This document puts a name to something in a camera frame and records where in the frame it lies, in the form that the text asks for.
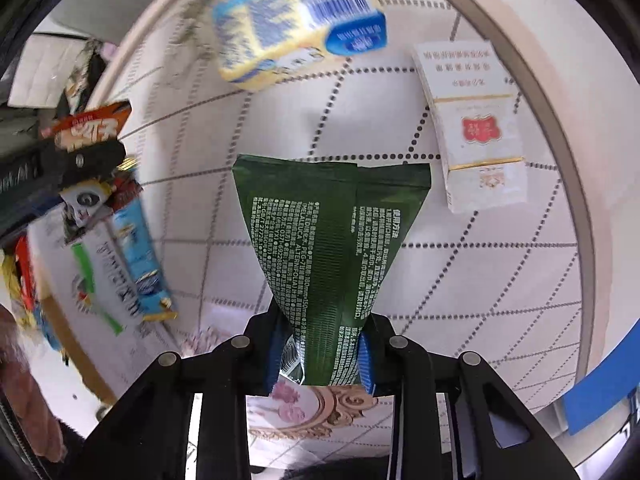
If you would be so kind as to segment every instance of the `human hand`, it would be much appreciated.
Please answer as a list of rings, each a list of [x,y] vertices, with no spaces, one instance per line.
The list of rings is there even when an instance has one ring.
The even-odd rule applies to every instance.
[[[66,455],[62,432],[18,345],[14,317],[0,304],[0,387],[11,404],[31,449],[50,462]]]

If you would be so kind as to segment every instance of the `white tablecloth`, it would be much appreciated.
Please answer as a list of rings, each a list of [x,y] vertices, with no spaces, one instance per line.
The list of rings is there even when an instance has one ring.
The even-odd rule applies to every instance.
[[[445,0],[381,1],[386,49],[312,66],[255,94],[217,74],[210,0],[167,8],[120,72],[108,100],[133,106],[122,139],[141,161],[149,227],[179,312],[171,330],[185,352],[207,351],[241,333],[271,300],[230,174],[238,153],[366,166],[431,162],[433,187],[374,310],[429,351],[477,351],[535,412],[572,386],[580,351],[580,269],[560,174],[518,95],[528,202],[450,213],[409,47],[478,34]],[[357,388],[282,383],[248,406],[254,465],[388,453],[391,402]]]

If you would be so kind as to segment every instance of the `metal screw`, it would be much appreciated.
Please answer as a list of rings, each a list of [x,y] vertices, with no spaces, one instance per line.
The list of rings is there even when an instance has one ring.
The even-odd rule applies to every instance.
[[[389,338],[389,344],[393,348],[404,348],[409,344],[409,342],[406,340],[405,337],[402,337],[401,335],[395,335]]]
[[[231,340],[231,346],[234,348],[247,348],[250,341],[251,340],[245,335],[237,335]]]
[[[462,356],[462,360],[470,366],[477,366],[480,364],[482,359],[475,352],[465,352]]]
[[[165,352],[158,358],[158,364],[160,366],[172,366],[178,358],[173,352]]]

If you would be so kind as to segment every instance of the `white box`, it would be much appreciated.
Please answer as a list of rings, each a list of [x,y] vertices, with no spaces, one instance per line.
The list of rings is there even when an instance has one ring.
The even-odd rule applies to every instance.
[[[414,60],[431,109],[454,213],[524,202],[527,175],[513,87],[488,41],[417,45]]]

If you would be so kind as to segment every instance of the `pink flower print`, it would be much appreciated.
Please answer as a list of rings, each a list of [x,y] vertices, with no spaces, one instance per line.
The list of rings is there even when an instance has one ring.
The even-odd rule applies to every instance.
[[[303,412],[297,406],[291,406],[290,404],[283,404],[278,408],[278,416],[285,422],[291,424],[299,424],[305,420],[305,412]]]
[[[287,404],[295,404],[300,400],[300,394],[287,383],[278,381],[273,387],[271,398],[275,400],[282,400]]]

